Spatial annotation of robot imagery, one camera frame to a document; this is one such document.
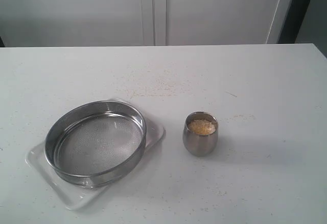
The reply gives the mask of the stainless steel cup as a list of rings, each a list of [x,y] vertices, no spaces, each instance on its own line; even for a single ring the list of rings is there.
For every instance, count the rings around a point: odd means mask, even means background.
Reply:
[[[197,135],[188,129],[188,124],[194,119],[205,119],[212,122],[216,131],[210,135]],[[204,111],[197,111],[187,116],[184,128],[182,140],[185,148],[194,156],[204,157],[209,155],[216,147],[218,143],[218,130],[219,124],[214,116]]]

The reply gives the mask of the white cabinet doors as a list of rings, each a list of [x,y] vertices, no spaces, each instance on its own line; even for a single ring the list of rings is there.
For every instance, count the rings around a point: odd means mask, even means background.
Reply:
[[[7,47],[277,43],[291,0],[1,0]]]

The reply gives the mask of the round steel mesh sieve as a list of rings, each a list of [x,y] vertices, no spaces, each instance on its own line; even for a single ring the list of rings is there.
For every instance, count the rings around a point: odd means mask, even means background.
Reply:
[[[140,162],[146,147],[145,117],[116,100],[81,105],[49,130],[44,155],[66,182],[95,188],[123,178]]]

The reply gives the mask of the white rectangular plastic tray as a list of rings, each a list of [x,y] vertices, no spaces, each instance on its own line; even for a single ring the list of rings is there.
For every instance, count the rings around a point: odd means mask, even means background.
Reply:
[[[131,103],[121,99],[112,100],[125,102],[132,105]],[[147,125],[147,134],[144,155],[138,165],[130,173],[136,171],[140,168],[142,164],[145,163],[146,158],[150,154],[151,149],[157,144],[161,143],[165,136],[164,127],[158,122],[156,118],[153,117],[152,114],[147,113],[146,111],[141,110],[136,106],[134,107],[137,108],[145,117]],[[43,178],[47,185],[55,192],[57,197],[69,210],[78,210],[83,208],[84,206],[87,206],[94,199],[96,199],[98,195],[100,195],[104,190],[106,190],[111,184],[122,179],[121,178],[109,184],[95,188],[85,188],[66,182],[61,179],[48,164],[44,155],[44,142],[45,140],[29,150],[26,155],[26,162],[30,167],[32,167],[33,169],[35,169],[36,172],[38,172],[38,174]]]

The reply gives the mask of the dark vertical post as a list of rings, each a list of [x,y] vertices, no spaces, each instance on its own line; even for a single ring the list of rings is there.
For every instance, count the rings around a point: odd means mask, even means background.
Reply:
[[[278,44],[293,44],[297,38],[311,0],[291,0]]]

